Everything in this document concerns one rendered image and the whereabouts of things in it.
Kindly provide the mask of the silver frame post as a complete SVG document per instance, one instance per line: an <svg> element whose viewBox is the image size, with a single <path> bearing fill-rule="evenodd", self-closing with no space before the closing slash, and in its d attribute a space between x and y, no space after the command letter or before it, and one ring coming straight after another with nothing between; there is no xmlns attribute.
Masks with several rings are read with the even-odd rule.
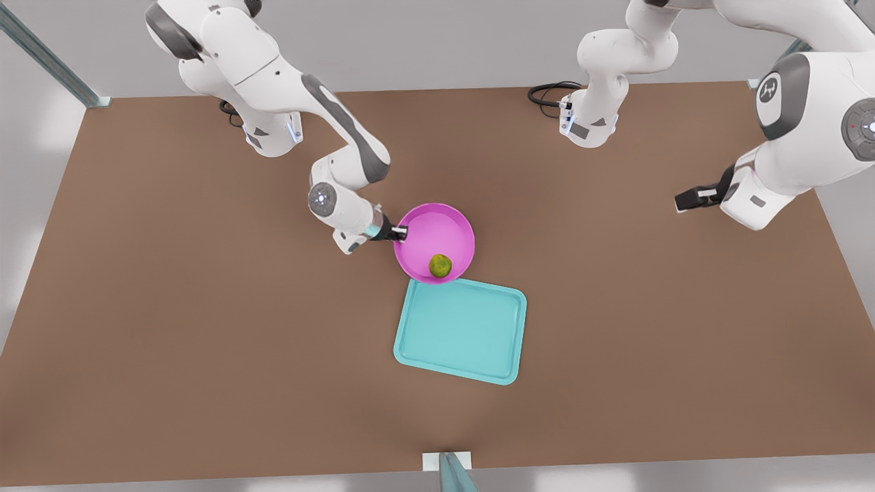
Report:
<svg viewBox="0 0 875 492"><path fill-rule="evenodd" d="M28 26L0 0L0 31L68 90L85 108L107 108L108 96L99 96L79 78Z"/></svg>
<svg viewBox="0 0 875 492"><path fill-rule="evenodd" d="M440 492L479 492L471 477L471 452L426 452L422 470L440 475Z"/></svg>

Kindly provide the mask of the teal rectangular tray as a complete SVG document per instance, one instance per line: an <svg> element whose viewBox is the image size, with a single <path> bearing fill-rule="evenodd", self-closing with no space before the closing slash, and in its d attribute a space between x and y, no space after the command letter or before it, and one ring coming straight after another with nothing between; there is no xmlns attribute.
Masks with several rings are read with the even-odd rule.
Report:
<svg viewBox="0 0 875 492"><path fill-rule="evenodd" d="M394 358L400 364L497 385L518 377L527 318L515 288L457 278L445 284L410 280Z"/></svg>

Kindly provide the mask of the pink round plate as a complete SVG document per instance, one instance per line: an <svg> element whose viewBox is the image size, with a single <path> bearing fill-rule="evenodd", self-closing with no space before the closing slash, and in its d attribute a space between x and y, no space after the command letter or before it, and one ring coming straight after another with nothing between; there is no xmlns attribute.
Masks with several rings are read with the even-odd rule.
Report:
<svg viewBox="0 0 875 492"><path fill-rule="evenodd" d="M401 225L407 228L407 237L393 244L394 254L413 280L425 284L453 282L472 264L475 234L468 218L456 208L440 203L423 204L407 212ZM429 271L429 261L438 254L451 261L447 276L435 277Z"/></svg>

